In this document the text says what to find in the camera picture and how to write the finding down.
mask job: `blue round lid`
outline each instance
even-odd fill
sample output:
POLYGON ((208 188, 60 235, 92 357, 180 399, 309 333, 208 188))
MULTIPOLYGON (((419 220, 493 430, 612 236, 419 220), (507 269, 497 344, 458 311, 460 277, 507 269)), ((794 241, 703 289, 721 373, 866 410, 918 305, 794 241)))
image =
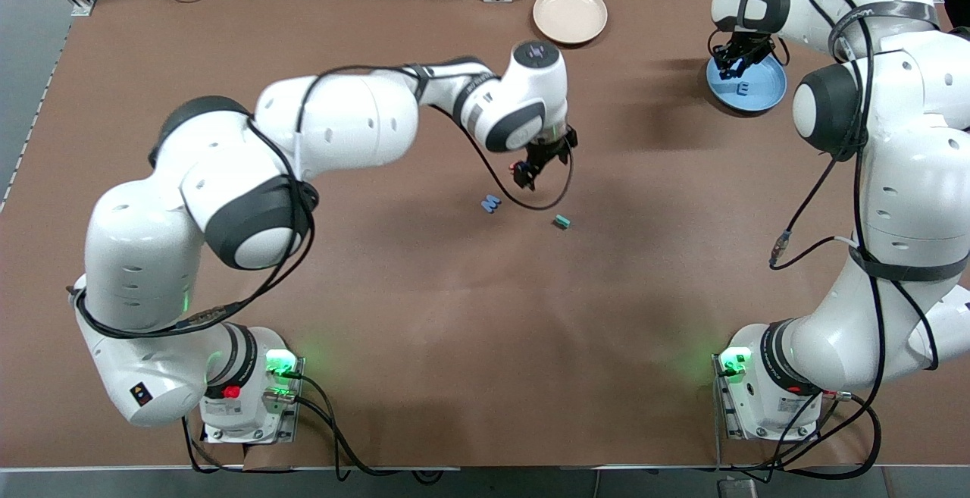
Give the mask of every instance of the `blue round lid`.
POLYGON ((773 55, 749 66, 741 77, 722 80, 711 58, 707 63, 707 86, 721 102, 738 111, 766 111, 785 98, 785 67, 773 55))

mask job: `beige round plate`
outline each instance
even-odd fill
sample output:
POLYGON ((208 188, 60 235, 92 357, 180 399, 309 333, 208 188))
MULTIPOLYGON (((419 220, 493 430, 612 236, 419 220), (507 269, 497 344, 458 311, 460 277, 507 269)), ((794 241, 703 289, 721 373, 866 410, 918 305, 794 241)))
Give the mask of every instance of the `beige round plate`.
POLYGON ((533 18, 543 34, 554 42, 589 42, 606 26, 603 0, 536 0, 533 18))

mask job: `brown tabletop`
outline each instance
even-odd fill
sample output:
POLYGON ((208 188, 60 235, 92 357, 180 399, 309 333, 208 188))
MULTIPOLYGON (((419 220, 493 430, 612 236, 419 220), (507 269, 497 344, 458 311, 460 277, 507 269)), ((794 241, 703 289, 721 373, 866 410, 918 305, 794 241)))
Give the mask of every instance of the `brown tabletop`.
MULTIPOLYGON (((841 268, 834 246, 767 269, 825 157, 794 133, 790 100, 757 118, 711 104, 710 0, 605 1, 605 32, 565 50, 580 146, 557 210, 485 214, 498 190, 456 127, 425 110, 401 161, 315 181, 311 256, 239 315, 306 356, 368 463, 712 464, 711 353, 746 323, 814 311, 841 268), (557 212, 568 231, 550 224, 557 212)), ((114 410, 63 291, 83 271, 95 201, 149 174, 173 108, 205 94, 253 105, 274 80, 351 63, 477 55, 502 72, 537 35, 532 4, 101 0, 77 20, 0 215, 0 464, 186 464, 179 427, 135 428, 114 410)), ((791 50, 790 86, 828 62, 791 50)), ((519 158, 491 157, 500 169, 519 158)), ((850 169, 836 169, 792 250, 851 230, 850 169)), ((550 165, 521 196, 548 200, 564 179, 550 165)), ((261 280, 207 250, 194 309, 261 280)), ((881 462, 970 463, 968 369, 961 359, 884 387, 881 462)), ((329 464, 322 435, 305 425, 246 464, 329 464)), ((867 439, 846 432, 811 463, 859 460, 867 439)), ((239 461, 236 447, 215 450, 239 461)), ((767 450, 730 443, 725 460, 767 450)))

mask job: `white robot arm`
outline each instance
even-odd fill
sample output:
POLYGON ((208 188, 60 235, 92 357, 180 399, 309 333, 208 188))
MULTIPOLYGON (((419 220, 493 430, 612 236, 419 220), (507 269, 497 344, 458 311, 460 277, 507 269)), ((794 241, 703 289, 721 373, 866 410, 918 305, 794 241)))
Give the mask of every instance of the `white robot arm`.
POLYGON ((813 314, 746 326, 718 357, 732 437, 801 439, 815 430, 821 391, 864 390, 932 363, 904 291, 925 313, 939 360, 970 349, 970 292, 956 285, 970 252, 970 39, 939 31, 932 0, 714 0, 711 14, 732 33, 713 52, 723 79, 768 55, 771 35, 846 61, 805 77, 793 115, 798 134, 833 159, 859 153, 853 239, 862 233, 863 249, 850 249, 813 314))
POLYGON ((295 356, 269 329, 221 322, 246 301, 181 319, 201 248, 235 269, 278 266, 311 229, 318 195, 306 181, 401 157, 419 105, 440 108, 491 152, 529 150, 521 186, 576 145, 565 63, 551 43, 518 46, 502 77, 474 58, 371 69, 271 84, 252 115, 224 97, 181 105, 149 154, 152 175, 95 205, 70 302, 125 419, 163 425, 201 403, 209 440, 277 439, 289 384, 280 374, 295 356))

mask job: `gray floor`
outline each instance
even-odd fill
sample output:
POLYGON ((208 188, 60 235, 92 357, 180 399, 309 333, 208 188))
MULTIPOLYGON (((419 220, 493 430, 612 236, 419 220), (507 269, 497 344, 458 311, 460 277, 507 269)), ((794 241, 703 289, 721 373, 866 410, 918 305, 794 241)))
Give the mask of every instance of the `gray floor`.
MULTIPOLYGON (((49 74, 55 66, 70 25, 70 7, 63 0, 0 0, 0 190, 13 173, 37 111, 49 74)), ((701 471, 604 471, 599 496, 714 497, 723 475, 701 471)), ((255 476, 202 476, 179 471, 25 471, 0 473, 0 498, 121 498, 138 496, 205 495, 346 496, 437 498, 444 496, 555 496, 593 495, 592 471, 555 469, 465 470, 448 473, 435 487, 420 487, 402 475, 374 480, 354 474, 339 484, 330 471, 255 476)), ((854 481, 811 481, 780 475, 769 485, 759 484, 766 498, 916 498, 970 495, 970 469, 893 468, 870 471, 854 481)))

